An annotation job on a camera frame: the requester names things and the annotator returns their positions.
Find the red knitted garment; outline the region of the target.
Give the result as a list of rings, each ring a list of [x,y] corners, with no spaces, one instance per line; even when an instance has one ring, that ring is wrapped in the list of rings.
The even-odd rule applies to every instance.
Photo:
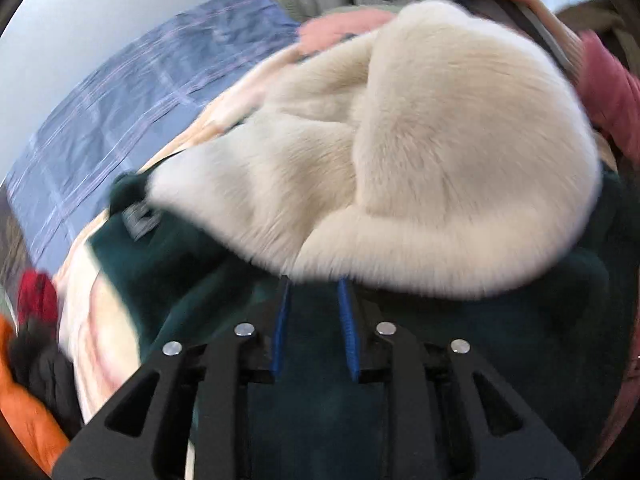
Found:
[[[27,269],[17,293],[17,321],[22,326],[29,320],[47,325],[58,324],[58,294],[47,273]]]

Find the pink lettered fleece blanket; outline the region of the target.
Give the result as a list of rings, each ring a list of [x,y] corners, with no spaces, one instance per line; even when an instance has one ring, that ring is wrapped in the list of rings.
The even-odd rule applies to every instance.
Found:
[[[299,45],[258,63],[213,99],[192,124],[141,169],[231,129],[262,104],[265,93],[302,57]],[[80,232],[54,277],[62,301],[58,342],[70,357],[82,417],[90,420],[140,366],[138,336],[118,293],[101,273],[90,237],[108,218],[104,210]]]

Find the orange puffer jacket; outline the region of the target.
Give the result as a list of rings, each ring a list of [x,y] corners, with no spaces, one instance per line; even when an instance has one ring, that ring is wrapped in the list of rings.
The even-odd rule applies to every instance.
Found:
[[[51,478],[55,462],[70,444],[48,409],[14,382],[8,348],[14,337],[11,323],[1,317],[1,413],[29,457]]]

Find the dark green fleece sweater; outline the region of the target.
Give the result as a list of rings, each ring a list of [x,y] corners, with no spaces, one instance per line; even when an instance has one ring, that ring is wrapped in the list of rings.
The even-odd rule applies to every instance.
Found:
[[[274,276],[229,252],[169,212],[134,234],[150,214],[145,174],[113,184],[107,222],[91,246],[132,324],[140,356],[165,342],[202,344],[250,306],[276,296]],[[449,301],[375,290],[367,298],[419,337],[462,337],[506,378],[588,468],[634,408],[631,353],[639,287],[639,191],[613,170],[579,243],[526,286],[480,301]],[[335,283],[296,285],[277,385],[255,391],[258,467],[286,478],[366,475],[340,457],[359,457],[374,439],[379,388],[358,386],[359,337]]]

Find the cream fluffy fleece garment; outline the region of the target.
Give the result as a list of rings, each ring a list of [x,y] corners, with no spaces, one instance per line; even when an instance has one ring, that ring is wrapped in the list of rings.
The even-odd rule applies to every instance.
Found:
[[[532,40],[442,1],[293,66],[149,203],[294,280],[478,298],[550,269],[601,189],[582,106]]]

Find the blue plaid quilt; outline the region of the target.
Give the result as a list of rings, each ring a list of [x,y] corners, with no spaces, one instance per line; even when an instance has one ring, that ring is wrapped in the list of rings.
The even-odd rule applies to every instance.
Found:
[[[55,273],[121,174],[297,39],[277,0],[209,0],[114,54],[53,110],[4,183],[32,265]]]

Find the pink quilted pillow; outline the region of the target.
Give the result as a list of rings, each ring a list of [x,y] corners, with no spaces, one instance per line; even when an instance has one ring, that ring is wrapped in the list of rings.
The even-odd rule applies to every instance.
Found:
[[[298,28],[299,51],[302,55],[321,52],[345,37],[359,36],[380,28],[396,16],[375,8],[355,8],[312,18]]]

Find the black garment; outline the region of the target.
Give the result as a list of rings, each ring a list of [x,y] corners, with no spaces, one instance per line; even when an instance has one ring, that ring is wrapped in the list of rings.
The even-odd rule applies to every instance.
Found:
[[[74,367],[55,339],[55,326],[30,318],[9,342],[13,379],[39,400],[70,440],[84,426]]]

